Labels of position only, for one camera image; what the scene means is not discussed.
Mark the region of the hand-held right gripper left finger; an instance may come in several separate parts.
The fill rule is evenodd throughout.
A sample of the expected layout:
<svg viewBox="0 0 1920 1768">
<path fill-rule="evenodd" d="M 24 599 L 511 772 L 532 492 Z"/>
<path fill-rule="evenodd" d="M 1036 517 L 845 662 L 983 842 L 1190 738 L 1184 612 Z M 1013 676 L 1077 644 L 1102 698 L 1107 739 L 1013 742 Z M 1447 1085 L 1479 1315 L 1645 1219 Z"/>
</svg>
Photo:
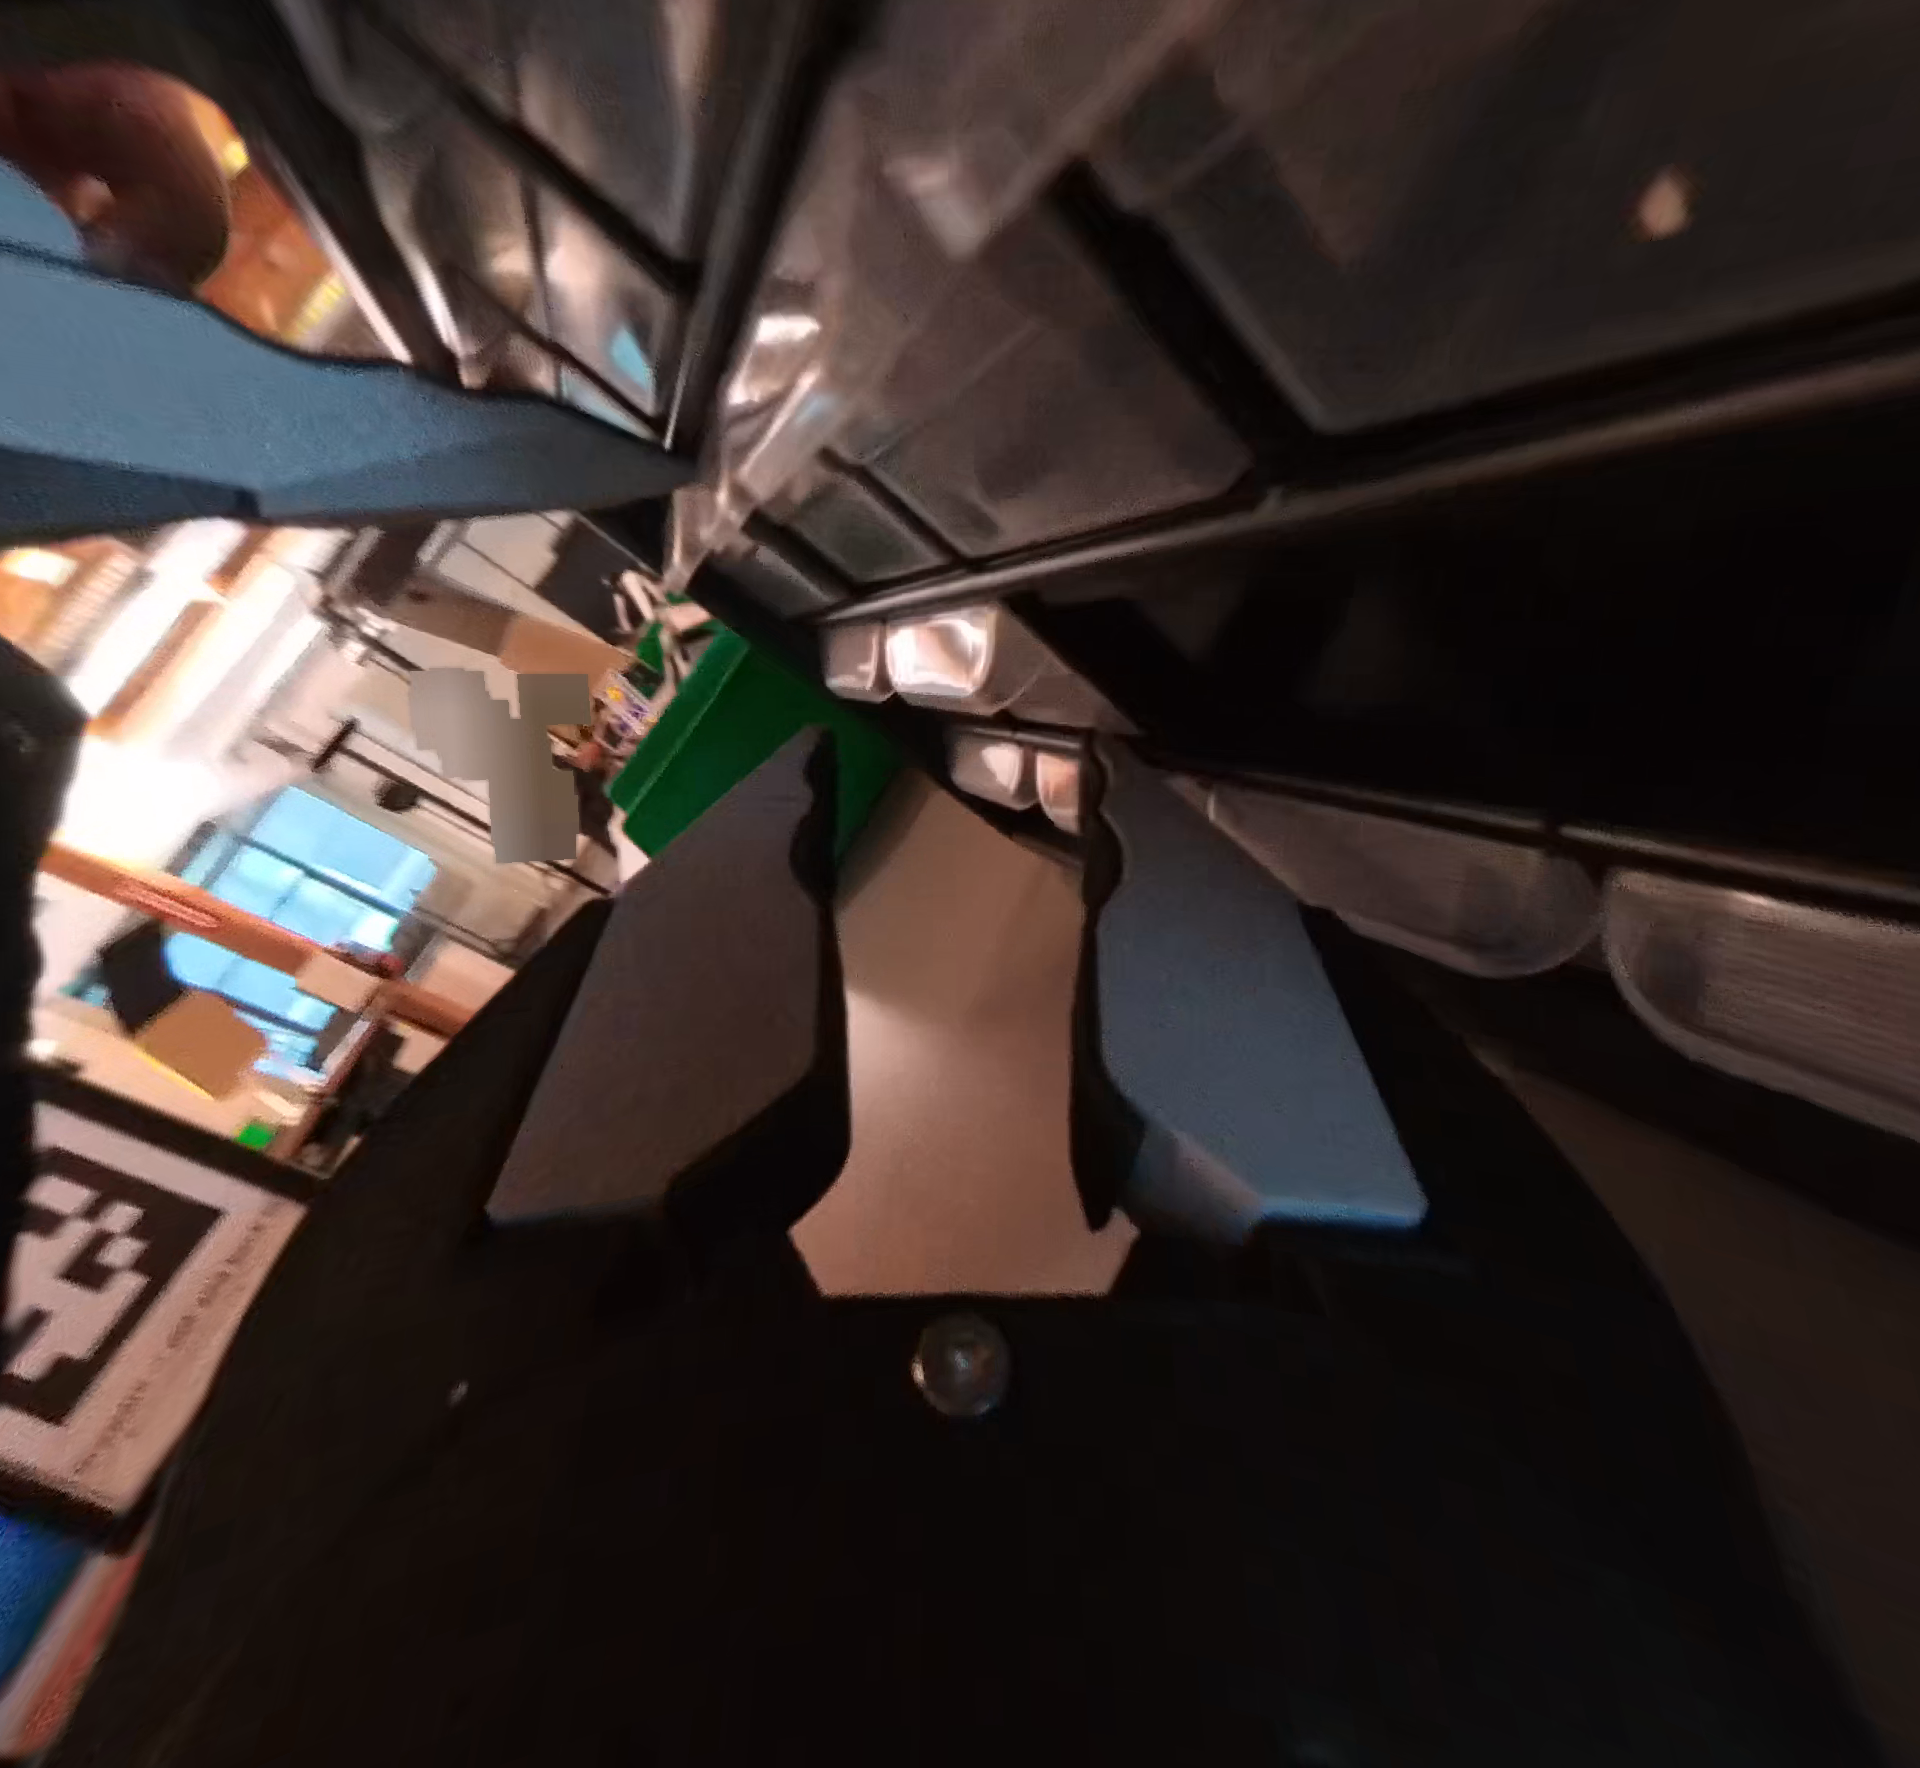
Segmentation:
<svg viewBox="0 0 1920 1768">
<path fill-rule="evenodd" d="M 792 1231 L 853 1146 L 836 754 L 798 729 L 615 898 L 493 1226 Z"/>
</svg>

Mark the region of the cardboard box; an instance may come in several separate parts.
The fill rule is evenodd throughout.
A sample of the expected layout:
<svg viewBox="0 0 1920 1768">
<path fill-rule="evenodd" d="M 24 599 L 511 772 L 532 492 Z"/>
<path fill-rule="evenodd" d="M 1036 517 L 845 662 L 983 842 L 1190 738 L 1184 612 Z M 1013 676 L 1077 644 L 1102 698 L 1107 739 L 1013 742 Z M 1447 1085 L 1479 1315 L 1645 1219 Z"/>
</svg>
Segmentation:
<svg viewBox="0 0 1920 1768">
<path fill-rule="evenodd" d="M 171 1005 L 132 1030 L 135 1048 L 208 1099 L 244 1089 L 271 1051 L 268 1034 L 218 995 L 183 990 Z"/>
</svg>

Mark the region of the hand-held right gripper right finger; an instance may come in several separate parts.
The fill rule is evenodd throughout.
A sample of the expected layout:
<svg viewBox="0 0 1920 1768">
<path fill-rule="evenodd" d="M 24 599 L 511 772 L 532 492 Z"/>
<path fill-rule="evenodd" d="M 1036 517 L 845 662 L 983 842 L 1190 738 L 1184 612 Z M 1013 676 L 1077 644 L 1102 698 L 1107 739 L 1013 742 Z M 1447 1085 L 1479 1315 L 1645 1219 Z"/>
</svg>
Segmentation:
<svg viewBox="0 0 1920 1768">
<path fill-rule="evenodd" d="M 1119 746 L 1088 754 L 1070 1175 L 1091 1228 L 1409 1236 L 1426 1192 L 1297 898 Z"/>
</svg>

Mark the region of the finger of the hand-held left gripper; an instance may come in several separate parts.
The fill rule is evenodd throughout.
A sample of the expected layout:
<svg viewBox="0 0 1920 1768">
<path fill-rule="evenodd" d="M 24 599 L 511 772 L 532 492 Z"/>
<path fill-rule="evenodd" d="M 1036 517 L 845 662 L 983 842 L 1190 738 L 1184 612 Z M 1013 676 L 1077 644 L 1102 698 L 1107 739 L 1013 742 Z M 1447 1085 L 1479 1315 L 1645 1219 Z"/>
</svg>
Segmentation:
<svg viewBox="0 0 1920 1768">
<path fill-rule="evenodd" d="M 698 472 L 559 401 L 305 356 L 25 243 L 4 274 L 6 542 L 620 509 Z"/>
</svg>

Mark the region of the green plastic bin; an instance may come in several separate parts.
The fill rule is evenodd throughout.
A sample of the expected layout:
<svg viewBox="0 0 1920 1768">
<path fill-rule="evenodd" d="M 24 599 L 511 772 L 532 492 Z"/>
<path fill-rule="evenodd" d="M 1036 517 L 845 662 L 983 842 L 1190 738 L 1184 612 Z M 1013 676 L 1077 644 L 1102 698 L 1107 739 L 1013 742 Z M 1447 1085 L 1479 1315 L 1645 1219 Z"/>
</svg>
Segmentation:
<svg viewBox="0 0 1920 1768">
<path fill-rule="evenodd" d="M 821 684 L 719 628 L 609 782 L 625 842 L 661 857 L 803 729 L 834 746 L 834 852 L 847 854 L 901 772 L 901 749 Z"/>
</svg>

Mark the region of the wooden beam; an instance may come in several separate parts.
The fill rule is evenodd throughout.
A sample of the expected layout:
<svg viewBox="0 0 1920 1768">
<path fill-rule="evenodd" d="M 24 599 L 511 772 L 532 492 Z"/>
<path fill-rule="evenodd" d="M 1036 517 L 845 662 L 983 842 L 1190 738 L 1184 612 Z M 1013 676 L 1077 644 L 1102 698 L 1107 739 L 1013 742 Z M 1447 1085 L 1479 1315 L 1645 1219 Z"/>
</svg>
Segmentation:
<svg viewBox="0 0 1920 1768">
<path fill-rule="evenodd" d="M 40 871 L 117 903 L 126 911 L 151 916 L 189 935 L 224 946 L 243 959 L 286 971 L 301 992 L 346 1013 L 391 1020 L 438 1037 L 459 1034 L 478 1013 L 475 1005 L 463 1005 L 456 996 L 408 980 L 391 964 L 363 964 L 342 946 L 321 946 L 268 916 L 244 913 L 240 904 L 165 870 L 126 865 L 82 847 L 52 842 L 44 850 Z"/>
</svg>

